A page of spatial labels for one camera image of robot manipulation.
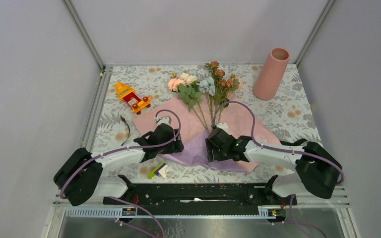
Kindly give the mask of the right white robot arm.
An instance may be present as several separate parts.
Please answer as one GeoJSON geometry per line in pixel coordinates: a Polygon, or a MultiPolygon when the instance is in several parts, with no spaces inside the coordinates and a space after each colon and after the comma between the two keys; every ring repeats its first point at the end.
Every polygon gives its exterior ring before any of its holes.
{"type": "Polygon", "coordinates": [[[271,204],[290,195],[308,192],[329,199],[344,180],[342,167],[322,147],[313,142],[277,145],[258,142],[252,136],[238,138],[221,128],[206,138],[209,162],[233,160],[278,165],[291,170],[288,175],[272,176],[266,183],[265,198],[271,204]]]}

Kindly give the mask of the pink wrapping paper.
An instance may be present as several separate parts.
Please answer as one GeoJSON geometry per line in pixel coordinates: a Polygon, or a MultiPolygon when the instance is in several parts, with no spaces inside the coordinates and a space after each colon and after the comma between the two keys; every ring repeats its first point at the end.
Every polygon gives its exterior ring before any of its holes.
{"type": "MultiPolygon", "coordinates": [[[[176,97],[168,100],[166,103],[141,114],[132,121],[140,135],[144,135],[149,131],[153,131],[156,127],[155,114],[161,109],[169,109],[175,112],[181,123],[180,131],[182,142],[185,149],[182,153],[161,155],[161,158],[176,162],[185,166],[204,166],[216,170],[251,172],[258,163],[255,162],[235,162],[226,160],[220,162],[208,162],[205,146],[205,137],[209,134],[195,113],[189,112],[184,103],[176,97]]],[[[235,138],[245,135],[251,135],[251,127],[253,123],[250,112],[241,105],[231,103],[222,113],[221,122],[228,125],[228,133],[235,138]]]]}

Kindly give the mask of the green purple white toy block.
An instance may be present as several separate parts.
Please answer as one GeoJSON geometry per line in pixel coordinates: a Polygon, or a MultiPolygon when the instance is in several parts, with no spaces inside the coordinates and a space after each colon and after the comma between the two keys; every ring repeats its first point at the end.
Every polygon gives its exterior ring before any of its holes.
{"type": "Polygon", "coordinates": [[[155,176],[162,177],[164,179],[167,178],[167,169],[168,165],[164,162],[160,163],[157,167],[155,167],[148,175],[148,179],[152,179],[155,176]]]}

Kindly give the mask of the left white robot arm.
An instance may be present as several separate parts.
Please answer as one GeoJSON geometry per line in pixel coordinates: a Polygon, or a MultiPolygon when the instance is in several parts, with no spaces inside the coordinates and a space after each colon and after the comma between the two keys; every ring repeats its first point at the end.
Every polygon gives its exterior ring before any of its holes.
{"type": "Polygon", "coordinates": [[[60,190],[60,198],[68,200],[72,206],[97,197],[115,197],[127,204],[134,197],[127,179],[122,176],[105,177],[103,173],[183,149],[180,130],[162,122],[154,131],[134,139],[132,144],[95,157],[85,148],[76,149],[54,175],[53,182],[60,190]]]}

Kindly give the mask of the blue hydrangea flower stem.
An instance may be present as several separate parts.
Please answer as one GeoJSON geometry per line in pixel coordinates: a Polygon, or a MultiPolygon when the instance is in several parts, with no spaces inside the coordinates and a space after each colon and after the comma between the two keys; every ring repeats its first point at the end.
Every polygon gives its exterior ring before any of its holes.
{"type": "Polygon", "coordinates": [[[201,78],[198,70],[190,70],[188,72],[190,75],[187,79],[187,85],[191,88],[191,109],[195,104],[198,105],[200,113],[203,117],[203,122],[205,123],[205,127],[208,127],[207,118],[204,116],[202,112],[202,101],[206,102],[207,108],[209,109],[210,121],[214,123],[214,95],[216,92],[214,86],[214,79],[210,77],[201,78]]]}

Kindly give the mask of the black ribbon with gold letters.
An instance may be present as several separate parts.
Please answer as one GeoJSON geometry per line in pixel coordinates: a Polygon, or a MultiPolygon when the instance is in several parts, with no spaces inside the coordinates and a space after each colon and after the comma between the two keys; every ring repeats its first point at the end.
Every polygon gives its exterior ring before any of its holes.
{"type": "MultiPolygon", "coordinates": [[[[196,115],[181,112],[178,113],[178,116],[182,124],[181,137],[184,144],[202,132],[206,131],[196,115]]],[[[119,131],[116,134],[116,140],[125,140],[128,136],[135,138],[139,135],[143,135],[149,131],[152,131],[156,127],[154,117],[155,114],[147,113],[133,118],[131,121],[128,121],[130,128],[125,126],[123,132],[119,131]]],[[[251,135],[253,120],[251,115],[248,113],[243,115],[241,118],[237,116],[225,115],[221,117],[221,121],[225,122],[228,125],[229,134],[235,138],[241,135],[251,135]]],[[[279,145],[282,142],[279,140],[277,135],[277,133],[274,134],[268,130],[260,120],[255,120],[254,136],[258,142],[267,142],[279,145]]]]}

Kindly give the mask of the purple paper flower bouquet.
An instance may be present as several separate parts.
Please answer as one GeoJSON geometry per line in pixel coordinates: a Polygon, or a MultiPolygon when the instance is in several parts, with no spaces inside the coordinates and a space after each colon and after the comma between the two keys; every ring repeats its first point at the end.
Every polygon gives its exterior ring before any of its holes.
{"type": "Polygon", "coordinates": [[[209,162],[205,145],[205,139],[209,134],[210,131],[206,130],[188,141],[181,153],[166,154],[161,157],[185,166],[199,165],[222,171],[251,172],[258,166],[257,163],[240,163],[233,160],[209,162]]]}

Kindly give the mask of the floral patterned table mat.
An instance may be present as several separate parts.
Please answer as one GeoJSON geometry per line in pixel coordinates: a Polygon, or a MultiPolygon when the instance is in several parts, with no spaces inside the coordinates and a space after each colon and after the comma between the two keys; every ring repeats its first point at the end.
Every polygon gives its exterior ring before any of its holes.
{"type": "MultiPolygon", "coordinates": [[[[260,65],[221,65],[227,75],[235,74],[242,82],[242,88],[237,92],[240,101],[246,104],[271,132],[278,134],[282,141],[293,142],[301,138],[320,142],[320,136],[311,106],[307,100],[297,67],[287,66],[279,90],[272,100],[257,99],[253,93],[253,83],[261,69],[260,65]]],[[[202,65],[140,65],[114,66],[107,95],[100,116],[98,130],[92,152],[100,154],[119,148],[123,143],[130,142],[133,137],[116,140],[116,134],[130,128],[135,114],[121,102],[116,94],[115,83],[121,82],[135,89],[140,96],[152,98],[152,107],[160,106],[174,95],[167,88],[167,82],[172,73],[185,70],[198,70],[200,75],[206,75],[202,65]]],[[[223,182],[265,182],[271,176],[288,174],[289,171],[279,166],[259,165],[253,172],[229,172],[206,168],[203,166],[185,166],[176,162],[168,163],[167,178],[156,177],[154,183],[223,183],[223,182]]]]}

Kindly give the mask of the orange rose flower stem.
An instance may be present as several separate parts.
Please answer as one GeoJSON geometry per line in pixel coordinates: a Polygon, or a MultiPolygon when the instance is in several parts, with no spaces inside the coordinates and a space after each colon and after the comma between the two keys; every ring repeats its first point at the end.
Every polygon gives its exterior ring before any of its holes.
{"type": "Polygon", "coordinates": [[[218,61],[214,60],[210,63],[205,63],[204,67],[208,70],[208,77],[214,79],[214,86],[216,89],[214,97],[214,122],[221,119],[222,113],[228,107],[229,97],[232,93],[239,89],[241,86],[240,79],[231,74],[229,77],[223,69],[220,68],[218,61]]]}

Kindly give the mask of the pink flower stem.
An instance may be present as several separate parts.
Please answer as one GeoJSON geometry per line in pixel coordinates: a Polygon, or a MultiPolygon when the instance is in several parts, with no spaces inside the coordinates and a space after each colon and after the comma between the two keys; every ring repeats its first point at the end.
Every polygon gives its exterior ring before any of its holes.
{"type": "Polygon", "coordinates": [[[190,75],[185,72],[181,73],[179,76],[177,76],[175,73],[172,73],[171,79],[167,84],[168,89],[173,92],[178,92],[180,85],[187,86],[186,80],[189,76],[190,75]]]}

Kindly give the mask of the pink cylindrical vase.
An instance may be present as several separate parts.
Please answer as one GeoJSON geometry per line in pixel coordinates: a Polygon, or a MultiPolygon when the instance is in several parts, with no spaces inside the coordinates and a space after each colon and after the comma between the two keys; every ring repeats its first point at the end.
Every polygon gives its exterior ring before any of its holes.
{"type": "Polygon", "coordinates": [[[254,95],[261,100],[270,100],[276,95],[282,81],[290,53],[285,48],[270,51],[253,86],[254,95]]]}

